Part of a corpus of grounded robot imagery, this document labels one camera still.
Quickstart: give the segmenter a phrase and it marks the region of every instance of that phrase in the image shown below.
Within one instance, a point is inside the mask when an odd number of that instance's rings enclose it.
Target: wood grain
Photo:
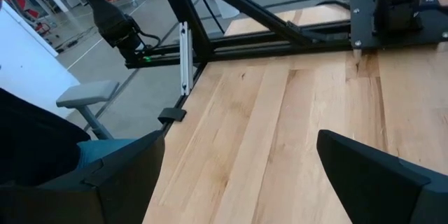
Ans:
[[[319,6],[297,25],[345,20]],[[265,28],[234,21],[227,35]],[[329,129],[448,174],[448,57],[434,46],[209,63],[166,136],[144,223],[350,223],[316,151]]]

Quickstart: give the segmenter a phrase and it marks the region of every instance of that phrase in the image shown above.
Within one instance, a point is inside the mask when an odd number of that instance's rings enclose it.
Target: black mount plate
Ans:
[[[439,4],[438,0],[425,4]],[[379,40],[372,33],[372,15],[375,10],[373,0],[350,0],[351,8],[351,45],[353,49],[374,49],[432,44],[448,41],[448,15],[436,10],[420,12],[423,29],[402,36],[391,35]]]

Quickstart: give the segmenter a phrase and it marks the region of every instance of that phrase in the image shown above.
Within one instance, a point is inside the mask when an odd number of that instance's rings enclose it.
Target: black cloth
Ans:
[[[36,186],[76,168],[90,136],[0,88],[0,184]]]

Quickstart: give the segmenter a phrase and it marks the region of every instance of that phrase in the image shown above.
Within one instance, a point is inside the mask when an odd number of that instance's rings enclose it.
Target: metal bracket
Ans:
[[[193,89],[193,38],[187,22],[179,25],[179,48],[181,61],[181,94],[189,95]]]

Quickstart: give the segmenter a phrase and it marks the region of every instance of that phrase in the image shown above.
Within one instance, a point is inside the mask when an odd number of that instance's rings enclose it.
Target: white wall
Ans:
[[[71,110],[56,99],[79,84],[57,53],[5,2],[0,10],[0,87],[63,118]]]

